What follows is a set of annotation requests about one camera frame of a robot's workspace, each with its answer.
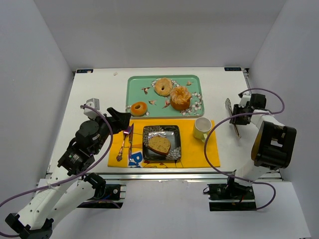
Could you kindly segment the metal kitchen tongs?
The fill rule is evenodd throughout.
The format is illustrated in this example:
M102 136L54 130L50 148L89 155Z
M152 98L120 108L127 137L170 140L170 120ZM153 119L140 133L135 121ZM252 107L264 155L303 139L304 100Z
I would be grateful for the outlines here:
M232 116L233 110L232 110L232 105L231 105L231 102L230 102L229 98L227 98L225 100L225 108L227 109L229 115ZM233 128L234 128L235 134L237 135L237 138L240 139L241 135L240 135L240 132L238 130L237 125L235 125L235 124L232 124L232 125L233 125Z

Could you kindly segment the sliced bread piece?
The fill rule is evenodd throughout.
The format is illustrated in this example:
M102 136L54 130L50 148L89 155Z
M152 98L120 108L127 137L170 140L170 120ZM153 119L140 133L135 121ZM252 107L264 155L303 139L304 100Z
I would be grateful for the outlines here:
M171 142L166 137L155 136L149 139L148 148L160 155L168 155Z

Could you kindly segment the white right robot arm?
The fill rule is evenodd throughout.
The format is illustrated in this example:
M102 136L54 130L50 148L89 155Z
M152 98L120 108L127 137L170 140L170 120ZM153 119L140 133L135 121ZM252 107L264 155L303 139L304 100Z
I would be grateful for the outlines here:
M266 110L266 96L262 94L240 93L239 104L235 104L233 115L252 113L231 119L233 125L254 124L258 134L251 150L251 160L228 177L225 191L230 197L245 195L263 174L287 168L291 162L297 130L285 126Z

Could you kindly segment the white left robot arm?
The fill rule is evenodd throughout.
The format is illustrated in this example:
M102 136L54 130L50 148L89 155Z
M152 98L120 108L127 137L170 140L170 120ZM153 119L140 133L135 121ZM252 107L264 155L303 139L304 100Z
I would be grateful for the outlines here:
M106 181L87 172L95 166L94 156L107 138L129 127L131 114L108 108L101 114L88 105L82 106L88 120L83 122L58 160L47 185L37 188L34 198L19 212L9 214L5 222L21 239L48 239L53 228L85 201L96 202L105 190Z

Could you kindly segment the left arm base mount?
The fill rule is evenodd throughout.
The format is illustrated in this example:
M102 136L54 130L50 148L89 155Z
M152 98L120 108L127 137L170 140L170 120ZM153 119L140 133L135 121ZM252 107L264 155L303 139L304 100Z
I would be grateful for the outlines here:
M86 209L120 209L126 196L126 185L107 183L96 173L81 176L81 182L93 184L94 195L78 208Z

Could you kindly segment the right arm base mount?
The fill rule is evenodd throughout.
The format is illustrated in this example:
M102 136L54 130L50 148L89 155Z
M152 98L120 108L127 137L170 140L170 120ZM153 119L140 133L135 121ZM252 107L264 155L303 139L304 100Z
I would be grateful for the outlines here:
M257 209L252 187L245 190L235 189L235 192L230 192L227 184L208 184L203 189L203 194L208 196L211 212L255 211Z

